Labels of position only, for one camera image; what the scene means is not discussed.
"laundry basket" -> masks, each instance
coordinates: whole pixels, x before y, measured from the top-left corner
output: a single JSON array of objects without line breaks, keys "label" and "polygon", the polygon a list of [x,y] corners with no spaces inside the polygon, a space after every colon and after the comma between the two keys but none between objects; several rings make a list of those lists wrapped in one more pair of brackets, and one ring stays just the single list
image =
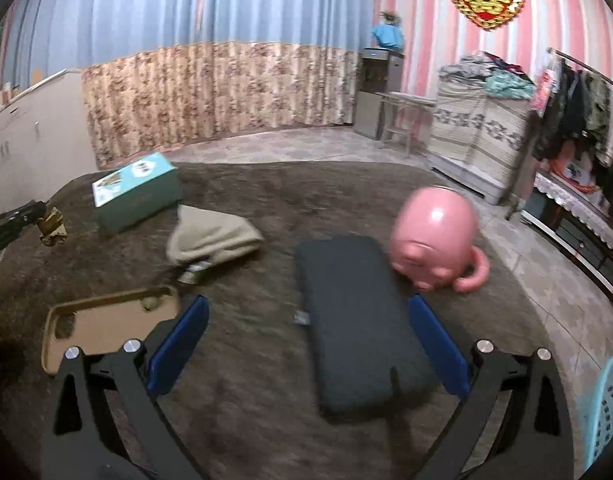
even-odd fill
[{"label": "laundry basket", "polygon": [[587,420],[585,470],[613,437],[613,357],[598,378]]}]

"beige cloth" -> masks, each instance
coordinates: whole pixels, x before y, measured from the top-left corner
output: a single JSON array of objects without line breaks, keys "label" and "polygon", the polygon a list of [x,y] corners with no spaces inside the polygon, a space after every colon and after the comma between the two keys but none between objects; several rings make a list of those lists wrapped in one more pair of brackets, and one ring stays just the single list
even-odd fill
[{"label": "beige cloth", "polygon": [[175,265],[207,260],[207,267],[211,267],[256,250],[262,240],[244,218],[181,205],[166,255]]}]

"metal screw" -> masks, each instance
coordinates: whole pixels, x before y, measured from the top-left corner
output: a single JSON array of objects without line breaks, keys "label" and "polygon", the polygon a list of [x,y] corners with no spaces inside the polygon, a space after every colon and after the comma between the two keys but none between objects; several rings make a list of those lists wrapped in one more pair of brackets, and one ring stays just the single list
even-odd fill
[{"label": "metal screw", "polygon": [[141,346],[142,343],[139,342],[137,339],[129,339],[127,342],[125,342],[122,348],[125,352],[133,354],[134,352],[137,352]]},{"label": "metal screw", "polygon": [[551,359],[551,352],[546,348],[538,348],[538,357],[543,361]]},{"label": "metal screw", "polygon": [[475,347],[483,354],[490,354],[493,352],[493,348],[495,348],[493,343],[491,343],[488,339],[480,339],[480,341],[475,344]]},{"label": "metal screw", "polygon": [[80,349],[77,346],[71,346],[64,352],[64,357],[67,359],[75,359],[78,355],[80,355]]}]

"blue cloth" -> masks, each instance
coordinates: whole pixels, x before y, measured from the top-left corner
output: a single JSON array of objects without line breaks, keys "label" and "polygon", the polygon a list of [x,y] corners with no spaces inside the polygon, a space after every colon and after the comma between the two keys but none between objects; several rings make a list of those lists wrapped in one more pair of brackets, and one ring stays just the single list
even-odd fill
[{"label": "blue cloth", "polygon": [[402,31],[395,25],[387,25],[383,23],[373,29],[373,36],[378,41],[378,46],[388,48],[390,50],[402,50],[405,46],[405,40],[402,37]]},{"label": "blue cloth", "polygon": [[487,95],[500,99],[531,99],[535,88],[533,83],[506,70],[496,70],[485,81]]}]

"pile of clothes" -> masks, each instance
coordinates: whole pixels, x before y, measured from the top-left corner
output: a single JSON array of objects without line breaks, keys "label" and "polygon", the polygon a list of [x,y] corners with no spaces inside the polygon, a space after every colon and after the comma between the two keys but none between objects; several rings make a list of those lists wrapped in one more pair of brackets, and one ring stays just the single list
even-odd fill
[{"label": "pile of clothes", "polygon": [[528,100],[535,90],[521,66],[483,51],[462,56],[458,64],[443,66],[439,75],[482,81],[487,95],[500,99]]},{"label": "pile of clothes", "polygon": [[585,171],[577,168],[586,168],[590,179],[585,184],[602,189],[599,205],[608,201],[613,217],[613,87],[602,75],[574,70],[552,54],[538,80],[532,108],[541,117],[533,157],[562,159],[566,143],[573,142],[575,151],[567,168],[582,174]]}]

